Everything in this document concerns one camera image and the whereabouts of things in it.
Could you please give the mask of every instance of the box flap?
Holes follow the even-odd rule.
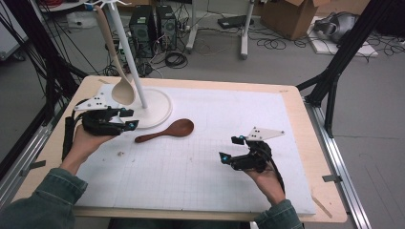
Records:
[[[295,5],[295,6],[298,7],[298,6],[301,5],[301,3],[304,2],[304,0],[286,0],[286,2],[289,2],[290,4]]]
[[[330,3],[330,0],[312,0],[314,7],[319,7],[325,4]]]

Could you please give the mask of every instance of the floor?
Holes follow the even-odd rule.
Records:
[[[218,15],[206,16],[199,24],[218,29],[218,18]],[[252,29],[262,29],[257,18],[255,20]],[[98,28],[74,30],[69,35],[97,70],[105,67],[107,51]],[[257,33],[250,35],[251,38],[264,37]],[[68,44],[73,64],[84,72],[93,72],[66,37],[62,35],[62,38]],[[321,73],[332,59],[331,55],[315,54],[309,44],[304,48],[289,41],[285,44],[282,50],[270,50],[258,46],[257,40],[249,39],[248,59],[241,60],[237,34],[199,31],[185,68],[162,68],[161,75],[152,72],[149,77],[298,85]],[[404,52],[392,56],[379,52],[370,62],[355,57],[343,72],[337,90],[333,120],[335,140],[372,228],[405,228],[405,124],[400,121],[405,115],[403,63]],[[29,61],[0,63],[0,90],[3,127],[0,156],[4,156],[39,111],[44,99]],[[310,89],[302,91],[302,95],[309,93]],[[78,218],[75,228],[107,228],[108,221]],[[306,223],[306,228],[355,226],[349,219],[338,224]]]

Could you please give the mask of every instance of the hand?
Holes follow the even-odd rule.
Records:
[[[111,135],[91,135],[84,130],[82,125],[78,125],[75,131],[75,139],[72,149],[59,168],[67,170],[72,175],[75,175],[78,168],[84,161],[86,161],[87,157],[96,151],[102,143],[113,138],[114,136]]]
[[[274,168],[270,164],[268,164],[266,169],[260,174],[255,170],[246,170],[245,173],[253,179],[260,191],[267,197],[271,206],[277,205],[286,199],[286,195],[277,179]]]

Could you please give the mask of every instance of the sleeve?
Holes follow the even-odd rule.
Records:
[[[32,196],[13,202],[0,212],[0,229],[74,228],[73,206],[87,183],[55,168],[45,176]]]
[[[297,213],[288,199],[260,214],[255,221],[260,229],[302,229]]]

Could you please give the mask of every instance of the round white base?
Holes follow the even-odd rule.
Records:
[[[147,108],[142,108],[139,98],[125,107],[134,110],[132,119],[139,120],[139,129],[156,127],[172,114],[172,102],[167,94],[156,89],[144,89],[143,93],[148,104]]]

